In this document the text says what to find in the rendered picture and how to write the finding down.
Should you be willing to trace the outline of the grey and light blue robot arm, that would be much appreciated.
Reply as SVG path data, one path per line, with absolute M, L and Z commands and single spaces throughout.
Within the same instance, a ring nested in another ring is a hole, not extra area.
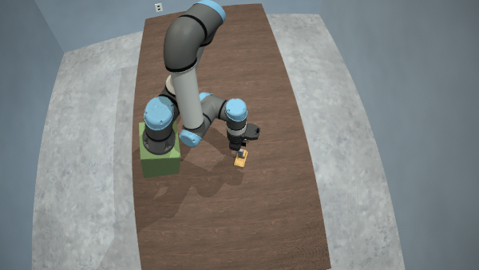
M 215 118 L 226 121 L 231 130 L 245 127 L 244 101 L 199 93 L 196 79 L 204 47 L 212 42 L 225 18 L 218 3 L 201 0 L 169 26 L 164 38 L 164 64 L 171 75 L 159 97 L 150 100 L 144 111 L 142 141 L 150 153 L 164 155 L 172 150 L 176 141 L 172 124 L 179 114 L 184 127 L 180 139 L 189 147 L 196 147 L 202 141 Z

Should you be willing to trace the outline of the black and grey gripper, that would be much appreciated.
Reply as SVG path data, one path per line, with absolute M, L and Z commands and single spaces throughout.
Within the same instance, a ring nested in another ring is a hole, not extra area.
M 246 147 L 247 140 L 258 140 L 260 127 L 257 125 L 246 122 L 243 129 L 235 131 L 231 130 L 227 126 L 227 137 L 229 142 L 229 149 L 238 151 L 238 156 L 243 156 L 243 149 L 241 146 Z

